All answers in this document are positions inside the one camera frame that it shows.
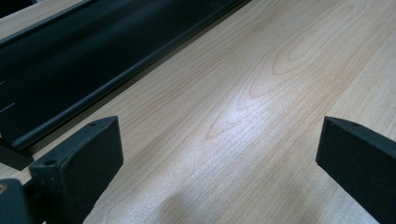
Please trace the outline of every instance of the wooden table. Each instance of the wooden table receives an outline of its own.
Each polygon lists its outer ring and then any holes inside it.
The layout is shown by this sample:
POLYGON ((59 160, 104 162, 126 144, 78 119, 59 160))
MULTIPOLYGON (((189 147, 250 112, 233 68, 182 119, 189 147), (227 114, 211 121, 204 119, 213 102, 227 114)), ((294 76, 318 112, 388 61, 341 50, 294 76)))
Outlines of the wooden table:
MULTIPOLYGON (((1 37, 76 2, 3 18, 1 37)), ((315 157, 325 115, 396 139, 395 11, 392 0, 253 0, 35 157, 117 115, 125 162, 86 223, 375 223, 315 157)), ((30 178, 4 165, 0 177, 30 178)))

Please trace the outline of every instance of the black rail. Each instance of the black rail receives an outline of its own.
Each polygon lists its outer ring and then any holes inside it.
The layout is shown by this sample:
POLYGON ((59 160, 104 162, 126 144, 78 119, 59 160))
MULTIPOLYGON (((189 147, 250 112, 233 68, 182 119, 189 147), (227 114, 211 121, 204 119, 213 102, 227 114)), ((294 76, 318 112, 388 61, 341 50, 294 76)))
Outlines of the black rail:
POLYGON ((1 40, 1 150, 25 151, 241 2, 91 0, 1 40))

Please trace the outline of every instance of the wood grain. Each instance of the wood grain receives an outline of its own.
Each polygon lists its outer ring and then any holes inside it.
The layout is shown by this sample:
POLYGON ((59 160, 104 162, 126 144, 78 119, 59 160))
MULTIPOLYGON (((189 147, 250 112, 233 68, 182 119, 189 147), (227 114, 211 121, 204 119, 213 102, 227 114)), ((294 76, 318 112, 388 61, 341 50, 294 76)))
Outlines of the wood grain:
POLYGON ((117 115, 125 163, 86 223, 375 223, 315 157, 325 115, 396 139, 395 11, 253 0, 35 156, 117 115))

